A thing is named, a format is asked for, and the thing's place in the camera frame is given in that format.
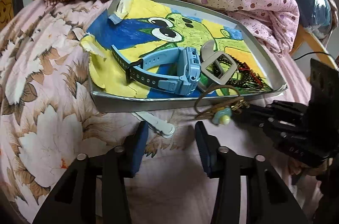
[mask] blue gripper pad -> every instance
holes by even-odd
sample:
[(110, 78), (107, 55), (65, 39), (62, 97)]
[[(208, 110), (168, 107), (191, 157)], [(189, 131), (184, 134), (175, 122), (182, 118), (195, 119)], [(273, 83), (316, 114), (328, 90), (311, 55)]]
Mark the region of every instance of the blue gripper pad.
[(125, 172), (124, 177), (132, 178), (139, 171), (142, 156), (145, 153), (148, 130), (147, 122), (141, 121), (136, 132), (126, 137), (123, 144), (126, 156), (120, 165), (122, 171)]
[(223, 162), (218, 159), (218, 148), (220, 147), (218, 139), (207, 133), (202, 121), (195, 124), (195, 139), (204, 172), (209, 178), (218, 178), (219, 173), (223, 170)]

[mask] metal bolt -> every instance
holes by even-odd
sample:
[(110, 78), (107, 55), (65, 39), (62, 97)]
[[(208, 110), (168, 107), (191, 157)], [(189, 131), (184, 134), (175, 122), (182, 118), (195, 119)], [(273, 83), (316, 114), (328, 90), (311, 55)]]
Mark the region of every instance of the metal bolt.
[(221, 153), (227, 153), (227, 152), (229, 152), (228, 147), (225, 147), (225, 146), (219, 147), (218, 150), (219, 150)]
[(77, 155), (77, 159), (79, 161), (85, 160), (87, 158), (87, 155), (85, 153), (80, 153)]
[(265, 157), (263, 155), (260, 155), (260, 154), (255, 156), (255, 159), (259, 162), (264, 162), (266, 160)]
[(124, 151), (125, 151), (125, 148), (124, 148), (123, 146), (116, 146), (116, 147), (114, 148), (114, 151), (115, 151), (116, 153), (121, 153), (121, 152), (124, 152)]

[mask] blue watch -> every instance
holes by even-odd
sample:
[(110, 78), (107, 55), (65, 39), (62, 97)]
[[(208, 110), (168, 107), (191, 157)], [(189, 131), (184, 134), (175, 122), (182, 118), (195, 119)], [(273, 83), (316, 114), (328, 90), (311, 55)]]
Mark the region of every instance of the blue watch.
[[(197, 49), (193, 47), (175, 47), (156, 51), (135, 62), (126, 59), (114, 45), (111, 50), (117, 63), (126, 72), (127, 84), (135, 80), (149, 87), (177, 95), (189, 95), (198, 85), (200, 58)], [(171, 63), (177, 63), (176, 76), (147, 71), (151, 67)]]

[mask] black pupil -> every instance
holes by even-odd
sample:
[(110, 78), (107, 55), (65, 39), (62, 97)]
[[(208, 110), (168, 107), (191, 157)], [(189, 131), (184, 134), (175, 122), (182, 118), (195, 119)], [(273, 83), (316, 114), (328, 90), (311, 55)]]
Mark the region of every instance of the black pupil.
[(192, 23), (192, 20), (189, 20), (187, 18), (183, 18), (182, 21), (185, 22), (185, 23)]
[(160, 31), (163, 35), (168, 36), (168, 37), (174, 38), (174, 37), (177, 36), (176, 33), (175, 33), (175, 31), (173, 31), (173, 30), (171, 30), (171, 29), (160, 28), (159, 31)]
[(152, 20), (151, 23), (159, 27), (168, 27), (165, 21), (159, 19)]

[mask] wooden bed frame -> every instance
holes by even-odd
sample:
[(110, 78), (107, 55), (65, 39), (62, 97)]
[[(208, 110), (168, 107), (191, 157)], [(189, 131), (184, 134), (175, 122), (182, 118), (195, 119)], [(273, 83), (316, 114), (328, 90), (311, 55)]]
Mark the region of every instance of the wooden bed frame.
[[(16, 12), (20, 10), (21, 7), (13, 7), (15, 5), (16, 1), (13, 0), (0, 0), (0, 30), (6, 26), (6, 24), (16, 15)], [(328, 53), (326, 48), (322, 45), (322, 43), (317, 39), (317, 37), (313, 33), (308, 33), (305, 31), (305, 29), (299, 25), (298, 32), (296, 39), (293, 44), (292, 51), (290, 52), (290, 55), (293, 56), (296, 51), (301, 47), (303, 43), (307, 43), (310, 47), (311, 51), (321, 51)], [(318, 59), (327, 64), (328, 66), (332, 68), (337, 68), (337, 64), (335, 61), (327, 55), (324, 54), (316, 54)]]

